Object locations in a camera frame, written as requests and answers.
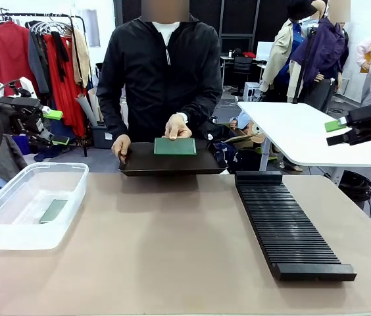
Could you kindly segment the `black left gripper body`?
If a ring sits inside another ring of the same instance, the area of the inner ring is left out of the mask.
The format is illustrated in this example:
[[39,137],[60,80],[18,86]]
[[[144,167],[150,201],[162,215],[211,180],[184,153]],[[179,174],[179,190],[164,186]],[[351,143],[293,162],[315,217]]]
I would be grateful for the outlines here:
[[0,117],[8,135],[25,135],[31,145],[51,147],[53,135],[43,125],[43,106],[39,99],[0,97]]

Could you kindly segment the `person's right hand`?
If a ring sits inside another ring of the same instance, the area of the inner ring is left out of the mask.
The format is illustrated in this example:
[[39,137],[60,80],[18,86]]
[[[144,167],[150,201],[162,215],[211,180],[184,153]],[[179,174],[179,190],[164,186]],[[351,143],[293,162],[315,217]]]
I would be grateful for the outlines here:
[[125,164],[131,140],[128,135],[122,134],[114,141],[111,150],[117,156],[120,163]]

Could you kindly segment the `person's left hand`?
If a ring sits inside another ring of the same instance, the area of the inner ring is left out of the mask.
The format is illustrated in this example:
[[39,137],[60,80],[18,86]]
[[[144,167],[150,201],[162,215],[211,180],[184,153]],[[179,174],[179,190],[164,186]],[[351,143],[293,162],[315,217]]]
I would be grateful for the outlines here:
[[164,137],[170,140],[190,138],[192,131],[187,126],[185,113],[173,114],[166,123]]

